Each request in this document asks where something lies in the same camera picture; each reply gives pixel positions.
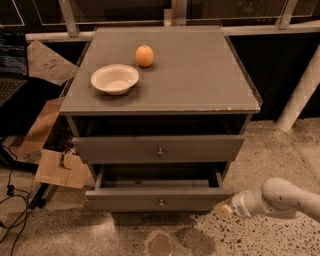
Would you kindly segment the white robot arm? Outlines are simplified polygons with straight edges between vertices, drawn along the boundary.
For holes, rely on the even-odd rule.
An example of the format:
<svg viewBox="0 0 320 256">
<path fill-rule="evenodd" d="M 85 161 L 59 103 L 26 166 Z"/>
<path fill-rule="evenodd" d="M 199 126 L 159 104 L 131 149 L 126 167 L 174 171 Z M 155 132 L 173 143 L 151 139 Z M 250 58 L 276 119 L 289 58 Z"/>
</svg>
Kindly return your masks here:
<svg viewBox="0 0 320 256">
<path fill-rule="evenodd" d="M 303 190 L 282 178 L 270 178 L 259 189 L 245 190 L 218 203 L 214 212 L 225 218 L 264 215 L 295 219 L 302 214 L 320 222 L 320 195 Z"/>
</svg>

